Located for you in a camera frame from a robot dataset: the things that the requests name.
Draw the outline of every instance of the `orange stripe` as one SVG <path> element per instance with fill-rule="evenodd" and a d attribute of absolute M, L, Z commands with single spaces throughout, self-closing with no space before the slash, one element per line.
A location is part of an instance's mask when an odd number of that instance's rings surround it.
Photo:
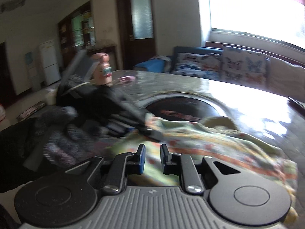
<path fill-rule="evenodd" d="M 171 150 L 171 152 L 179 152 L 179 153 L 184 153 L 184 154 L 194 154 L 194 155 L 209 155 L 209 156 L 213 156 L 216 157 L 220 160 L 226 161 L 228 163 L 231 164 L 235 164 L 237 166 L 252 170 L 253 172 L 256 172 L 258 174 L 262 174 L 262 175 L 266 175 L 266 176 L 271 176 L 271 177 L 277 177 L 279 180 L 283 180 L 283 177 L 280 176 L 279 173 L 277 173 L 276 171 L 271 171 L 271 170 L 265 170 L 262 169 L 260 167 L 256 167 L 256 166 L 252 166 L 250 164 L 244 163 L 240 160 L 231 158 L 231 157 L 227 157 L 218 153 L 211 153 L 205 150 L 201 150 L 201 149 L 183 149 L 183 148 L 173 148 L 173 147 L 169 147 L 169 150 Z M 288 173 L 284 173 L 286 179 L 297 179 L 297 175 L 295 174 L 288 174 Z"/>

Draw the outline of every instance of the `frosted glass panel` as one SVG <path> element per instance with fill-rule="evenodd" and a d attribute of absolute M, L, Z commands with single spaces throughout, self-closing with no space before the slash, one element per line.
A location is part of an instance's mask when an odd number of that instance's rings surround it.
<path fill-rule="evenodd" d="M 134 39 L 153 38 L 153 17 L 150 0 L 131 0 Z"/>

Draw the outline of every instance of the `sofa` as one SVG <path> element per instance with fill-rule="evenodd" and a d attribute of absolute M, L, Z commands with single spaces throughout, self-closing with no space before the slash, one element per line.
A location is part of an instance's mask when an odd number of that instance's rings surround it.
<path fill-rule="evenodd" d="M 156 56 L 134 69 L 233 83 L 305 102 L 305 68 L 236 47 L 174 47 L 172 56 Z"/>

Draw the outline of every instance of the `marble tabletop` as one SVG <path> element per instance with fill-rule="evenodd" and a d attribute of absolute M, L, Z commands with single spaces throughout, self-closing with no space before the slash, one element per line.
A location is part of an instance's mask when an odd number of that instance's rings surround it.
<path fill-rule="evenodd" d="M 240 131 L 277 146 L 288 159 L 298 164 L 296 210 L 305 223 L 305 119 L 289 104 L 286 97 L 239 85 L 196 77 L 133 70 L 112 73 L 113 79 L 135 76 L 136 81 L 121 87 L 138 105 L 158 93 L 186 92 L 218 100 Z"/>

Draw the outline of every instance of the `black circular turntable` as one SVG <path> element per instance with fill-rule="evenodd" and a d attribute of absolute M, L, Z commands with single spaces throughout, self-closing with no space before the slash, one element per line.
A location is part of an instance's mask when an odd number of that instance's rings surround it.
<path fill-rule="evenodd" d="M 215 101 L 188 93 L 166 93 L 144 100 L 142 107 L 169 121 L 199 122 L 205 117 L 227 116 Z"/>

